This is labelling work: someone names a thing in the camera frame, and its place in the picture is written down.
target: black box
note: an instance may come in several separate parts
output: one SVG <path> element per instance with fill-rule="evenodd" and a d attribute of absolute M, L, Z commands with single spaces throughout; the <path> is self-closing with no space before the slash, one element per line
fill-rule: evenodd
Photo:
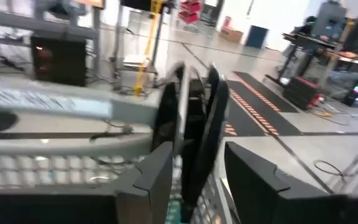
<path fill-rule="evenodd" d="M 85 86 L 86 40 L 65 34 L 36 33 L 30 38 L 38 80 Z"/>
<path fill-rule="evenodd" d="M 308 110 L 318 99 L 318 86 L 304 78 L 291 78 L 283 92 L 284 98 L 302 110 Z"/>

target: yellow pole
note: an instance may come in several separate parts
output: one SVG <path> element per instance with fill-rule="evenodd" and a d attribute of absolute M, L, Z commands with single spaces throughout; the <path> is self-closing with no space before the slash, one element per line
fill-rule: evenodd
<path fill-rule="evenodd" d="M 134 87 L 134 92 L 135 92 L 136 97 L 139 97 L 139 95 L 143 89 L 142 76 L 144 74 L 145 67 L 148 66 L 147 63 L 149 63 L 149 60 L 150 60 L 150 56 L 151 56 L 150 46 L 152 45 L 152 38 L 153 38 L 154 30 L 155 30 L 155 24 L 157 23 L 157 20 L 158 20 L 157 16 L 160 14 L 161 6 L 162 6 L 162 0 L 151 0 L 150 11 L 153 13 L 154 18 L 152 20 L 149 39 L 147 41 L 147 46 L 146 46 L 146 49 L 144 52 L 144 54 L 146 55 L 146 59 L 143 61 L 142 66 L 140 66 L 139 71 L 137 72 L 137 75 L 136 75 L 136 83 L 135 83 L 135 87 Z"/>

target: black floor mat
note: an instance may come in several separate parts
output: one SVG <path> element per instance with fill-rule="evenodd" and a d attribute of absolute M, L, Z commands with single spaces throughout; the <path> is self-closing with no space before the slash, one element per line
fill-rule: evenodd
<path fill-rule="evenodd" d="M 269 90 L 265 85 L 256 80 L 252 75 L 244 72 L 234 72 L 238 75 L 242 80 L 252 86 L 256 91 L 258 91 L 262 96 L 264 96 L 267 100 L 273 103 L 281 112 L 286 113 L 299 113 L 298 110 L 288 102 L 286 102 L 283 98 L 279 97 L 272 90 Z"/>
<path fill-rule="evenodd" d="M 265 136 L 265 131 L 232 98 L 229 100 L 228 107 L 227 123 L 237 135 L 226 132 L 226 136 Z"/>
<path fill-rule="evenodd" d="M 267 126 L 272 126 L 281 136 L 299 136 L 301 132 L 270 106 L 264 103 L 258 96 L 246 88 L 243 84 L 235 81 L 227 81 L 232 88 L 260 117 L 257 120 L 265 120 Z"/>

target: red container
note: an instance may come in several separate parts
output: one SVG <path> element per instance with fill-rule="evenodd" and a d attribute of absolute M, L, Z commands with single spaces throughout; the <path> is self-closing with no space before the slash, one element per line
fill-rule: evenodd
<path fill-rule="evenodd" d="M 188 13 L 186 11 L 179 12 L 179 18 L 187 24 L 198 21 L 197 13 Z"/>
<path fill-rule="evenodd" d="M 230 23 L 231 23 L 231 17 L 226 16 L 224 18 L 223 27 L 230 27 Z"/>
<path fill-rule="evenodd" d="M 201 9 L 201 5 L 199 2 L 189 2 L 189 1 L 180 3 L 180 7 L 191 13 L 198 12 Z"/>

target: gray floor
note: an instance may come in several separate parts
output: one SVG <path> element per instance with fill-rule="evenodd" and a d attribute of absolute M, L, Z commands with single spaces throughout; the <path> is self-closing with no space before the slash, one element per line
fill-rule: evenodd
<path fill-rule="evenodd" d="M 129 28 L 135 32 L 135 35 L 126 34 L 126 44 L 124 55 L 138 54 L 143 51 L 147 42 L 147 35 L 150 27 L 150 20 L 145 17 L 139 17 L 137 14 L 131 15 Z M 103 60 L 112 54 L 112 45 L 114 41 L 114 31 L 112 27 L 105 27 L 101 31 L 101 51 Z M 9 54 L 11 48 L 2 51 Z M 20 49 L 23 52 L 22 57 L 30 62 L 28 49 Z M 195 67 L 200 74 L 206 73 L 206 65 L 214 63 L 219 72 L 225 74 L 230 80 L 235 80 L 232 71 L 247 72 L 258 80 L 263 79 L 266 73 L 273 74 L 275 67 L 283 62 L 284 58 L 280 52 L 272 50 L 249 49 L 238 44 L 230 43 L 218 37 L 211 28 L 200 26 L 199 32 L 188 32 L 176 25 L 164 25 L 160 47 L 158 48 L 158 56 L 156 59 L 156 67 L 161 77 L 166 74 L 168 69 L 178 61 L 185 61 L 187 66 Z M 109 78 L 111 71 L 109 65 L 102 61 L 100 75 Z M 125 74 L 123 82 L 125 85 L 134 84 L 134 73 Z M 280 89 L 266 82 L 265 85 L 272 91 L 280 93 Z M 109 89 L 107 83 L 94 83 L 91 88 Z M 158 93 L 153 93 L 147 100 L 157 103 Z M 358 109 L 346 108 L 339 103 L 332 103 L 339 110 L 344 110 L 350 114 L 358 114 Z M 26 145 L 59 145 L 72 146 L 87 144 L 85 139 L 61 139 L 59 137 L 50 139 L 26 139 L 31 133 L 89 133 L 103 131 L 106 125 L 99 121 L 86 121 L 82 119 L 60 118 L 55 116 L 42 116 L 34 114 L 19 114 L 20 121 L 7 133 L 22 133 L 23 139 L 16 140 L 0 140 L 0 142 L 8 142 L 9 144 L 26 144 Z M 358 116 L 340 116 L 337 115 L 333 119 L 340 124 L 334 124 L 330 121 L 318 118 L 309 113 L 300 112 L 298 114 L 282 113 L 291 124 L 299 130 L 309 133 L 347 133 L 342 136 L 302 136 L 302 137 L 279 137 L 281 141 L 271 136 L 242 138 L 233 137 L 225 138 L 225 141 L 234 141 L 246 149 L 257 153 L 258 155 L 276 163 L 284 171 L 307 182 L 311 185 L 324 188 L 312 177 L 312 171 L 318 179 L 333 187 L 336 180 L 333 176 L 325 174 L 313 166 L 313 161 L 322 159 L 332 163 L 339 169 L 344 169 L 358 154 Z M 146 127 L 136 127 L 136 131 L 149 132 Z M 219 155 L 219 173 L 221 178 L 225 179 L 223 152 Z M 346 192 L 358 193 L 353 191 L 352 183 Z"/>

